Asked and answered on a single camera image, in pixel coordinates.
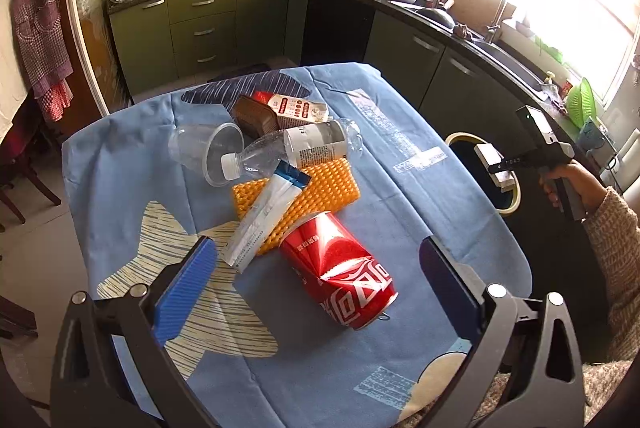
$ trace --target red soda can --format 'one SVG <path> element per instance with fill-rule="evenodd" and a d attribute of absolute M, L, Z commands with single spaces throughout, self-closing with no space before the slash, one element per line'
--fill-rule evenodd
<path fill-rule="evenodd" d="M 280 249 L 307 292 L 341 325 L 362 329 L 398 297 L 382 264 L 331 212 L 302 217 Z"/>

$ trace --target apron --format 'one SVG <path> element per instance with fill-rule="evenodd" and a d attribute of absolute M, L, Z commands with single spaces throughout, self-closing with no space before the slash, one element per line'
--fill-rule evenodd
<path fill-rule="evenodd" d="M 58 0 L 15 0 L 15 34 L 22 62 L 42 114 L 62 118 L 73 94 L 65 78 L 73 72 L 60 26 Z"/>

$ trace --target hand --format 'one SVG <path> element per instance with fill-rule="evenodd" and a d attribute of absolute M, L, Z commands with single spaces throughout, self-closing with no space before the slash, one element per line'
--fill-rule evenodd
<path fill-rule="evenodd" d="M 568 179 L 575 191 L 582 199 L 582 204 L 587 213 L 593 213 L 596 211 L 604 198 L 607 196 L 607 190 L 600 182 L 580 163 L 571 160 L 569 164 L 559 164 L 548 174 L 545 175 L 545 179 L 560 179 L 564 177 Z M 544 189 L 546 195 L 549 197 L 551 204 L 558 208 L 560 206 L 558 195 L 551 189 L 543 178 L 540 178 L 540 186 Z"/>

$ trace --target trash bin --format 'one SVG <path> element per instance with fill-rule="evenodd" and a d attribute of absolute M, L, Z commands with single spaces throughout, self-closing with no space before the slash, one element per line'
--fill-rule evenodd
<path fill-rule="evenodd" d="M 468 132 L 455 132 L 445 140 L 445 143 L 460 162 L 465 165 L 468 172 L 480 185 L 482 191 L 502 217 L 507 217 L 518 209 L 521 195 L 518 177 L 515 173 L 511 172 L 516 185 L 513 189 L 502 192 L 500 188 L 494 184 L 494 181 L 491 179 L 491 176 L 474 150 L 476 145 L 487 143 L 487 141 L 484 141 L 484 139 L 474 134 L 468 134 Z"/>

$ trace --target plastic cup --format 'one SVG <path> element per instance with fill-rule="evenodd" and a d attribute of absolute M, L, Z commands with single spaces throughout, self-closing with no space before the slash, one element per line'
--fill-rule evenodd
<path fill-rule="evenodd" d="M 222 173 L 222 156 L 244 150 L 244 137 L 235 123 L 183 125 L 169 138 L 169 155 L 174 161 L 200 173 L 211 186 L 229 182 Z"/>

